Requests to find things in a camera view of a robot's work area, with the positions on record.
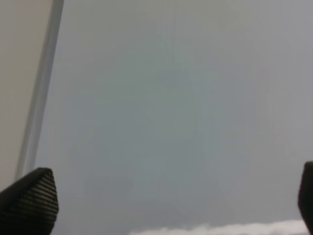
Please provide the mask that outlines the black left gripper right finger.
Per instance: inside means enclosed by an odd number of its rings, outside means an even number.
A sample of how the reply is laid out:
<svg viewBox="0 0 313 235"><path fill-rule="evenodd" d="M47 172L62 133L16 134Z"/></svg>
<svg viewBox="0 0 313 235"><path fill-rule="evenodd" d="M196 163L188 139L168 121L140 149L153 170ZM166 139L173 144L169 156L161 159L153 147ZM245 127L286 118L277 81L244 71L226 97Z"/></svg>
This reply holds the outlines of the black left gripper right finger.
<svg viewBox="0 0 313 235"><path fill-rule="evenodd" d="M309 231L313 234L313 162L304 164L298 192L298 208L302 219Z"/></svg>

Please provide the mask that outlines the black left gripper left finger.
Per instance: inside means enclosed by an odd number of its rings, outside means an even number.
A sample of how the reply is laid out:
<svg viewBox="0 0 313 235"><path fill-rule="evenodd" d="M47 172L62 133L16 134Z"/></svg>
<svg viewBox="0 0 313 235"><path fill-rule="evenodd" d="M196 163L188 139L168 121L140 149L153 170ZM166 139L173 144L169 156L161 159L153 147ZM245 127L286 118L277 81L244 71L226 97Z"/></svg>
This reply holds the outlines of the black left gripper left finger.
<svg viewBox="0 0 313 235"><path fill-rule="evenodd" d="M58 212L53 171L39 167L0 192L0 233L49 235Z"/></svg>

